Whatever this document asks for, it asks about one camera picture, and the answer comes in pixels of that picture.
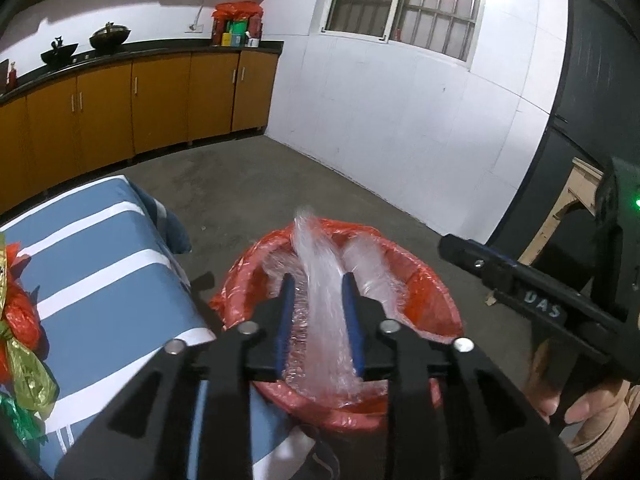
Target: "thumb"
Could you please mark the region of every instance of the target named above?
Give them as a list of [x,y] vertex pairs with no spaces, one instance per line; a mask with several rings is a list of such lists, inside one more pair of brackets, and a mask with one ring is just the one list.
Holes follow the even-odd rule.
[[629,383],[620,379],[605,381],[576,400],[574,405],[566,410],[564,421],[574,424],[597,415],[618,402],[619,397],[624,397],[628,388]]

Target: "electrical outlet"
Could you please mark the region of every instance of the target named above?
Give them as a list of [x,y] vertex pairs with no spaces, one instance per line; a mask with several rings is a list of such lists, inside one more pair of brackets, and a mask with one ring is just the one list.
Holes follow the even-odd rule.
[[202,34],[204,32],[204,25],[188,25],[187,30],[185,31],[187,34]]

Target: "window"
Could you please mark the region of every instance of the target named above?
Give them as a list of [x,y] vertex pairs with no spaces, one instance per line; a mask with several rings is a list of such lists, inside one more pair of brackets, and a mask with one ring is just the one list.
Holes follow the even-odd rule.
[[480,0],[333,0],[326,29],[428,48],[466,60]]

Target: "pot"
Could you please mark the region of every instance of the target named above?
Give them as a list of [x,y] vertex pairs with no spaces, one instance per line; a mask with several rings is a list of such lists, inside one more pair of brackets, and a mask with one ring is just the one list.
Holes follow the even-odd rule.
[[107,23],[100,30],[96,30],[89,38],[91,46],[99,53],[112,54],[116,49],[127,41],[131,31],[124,25],[113,25]]
[[78,44],[62,45],[62,36],[51,42],[51,50],[40,54],[40,59],[47,65],[65,66],[71,61],[71,56],[78,48]]

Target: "window frame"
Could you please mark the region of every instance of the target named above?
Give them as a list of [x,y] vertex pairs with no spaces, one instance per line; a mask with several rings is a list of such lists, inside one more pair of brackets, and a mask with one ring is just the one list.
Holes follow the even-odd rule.
[[371,41],[373,43],[386,43],[386,44],[392,43],[394,46],[401,46],[403,48],[411,49],[414,52],[419,52],[423,54],[424,56],[434,57],[435,59],[453,63],[459,66],[463,66],[468,69],[471,68],[471,63],[473,61],[474,54],[476,52],[476,46],[478,45],[478,36],[479,36],[481,24],[482,24],[482,17],[484,16],[485,0],[480,0],[480,3],[479,3],[478,16],[476,17],[476,26],[474,29],[474,33],[470,38],[471,43],[469,45],[469,52],[466,60],[458,59],[457,57],[453,57],[453,56],[448,56],[447,54],[444,54],[442,52],[436,52],[426,47],[416,46],[409,43],[403,43],[402,41],[394,40],[391,37],[391,32],[392,30],[394,30],[394,28],[399,24],[401,20],[402,5],[403,5],[402,2],[404,2],[404,0],[391,1],[391,6],[389,8],[389,16],[386,19],[385,32],[383,37],[380,38],[378,36],[369,36],[367,34],[359,34],[356,32],[328,30],[326,28],[326,24],[329,20],[329,15],[331,13],[331,8],[334,4],[334,0],[324,0],[318,33],[325,36],[351,38],[352,40]]

